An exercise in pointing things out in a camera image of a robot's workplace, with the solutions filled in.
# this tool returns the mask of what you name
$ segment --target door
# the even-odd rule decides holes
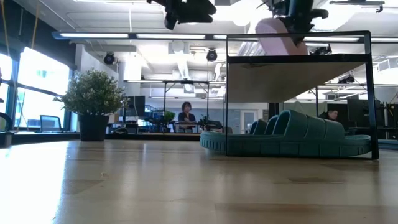
[[[257,110],[241,110],[241,134],[249,133],[251,125],[257,119]]]

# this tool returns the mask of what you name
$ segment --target black plant pot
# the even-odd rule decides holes
[[[104,141],[109,116],[79,115],[80,140]]]

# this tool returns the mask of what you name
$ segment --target green leaves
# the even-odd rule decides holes
[[[128,98],[118,81],[106,72],[94,68],[75,73],[69,81],[64,96],[54,99],[65,104],[64,108],[76,114],[107,115],[126,107]]]

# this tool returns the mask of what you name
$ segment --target person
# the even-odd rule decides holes
[[[193,124],[196,122],[195,115],[191,114],[191,103],[184,102],[181,106],[182,112],[178,114],[178,121],[180,124]],[[194,126],[192,125],[180,125],[179,128],[182,130],[191,130]]]
[[[328,110],[319,115],[319,118],[327,119],[330,121],[337,121],[338,112],[337,110]]]
[[[196,118],[195,115],[190,113],[191,109],[192,109],[191,103],[184,102],[181,106],[182,112],[178,115],[178,121],[186,124],[195,123]]]

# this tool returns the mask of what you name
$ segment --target computer monitor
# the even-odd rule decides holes
[[[124,119],[125,117],[145,116],[145,96],[130,96],[129,104],[123,111]]]
[[[355,122],[357,127],[369,127],[369,103],[368,100],[347,99],[348,119]],[[375,100],[376,125],[384,126],[384,108],[380,101]]]
[[[40,115],[40,130],[46,131],[61,131],[61,120],[56,116]]]

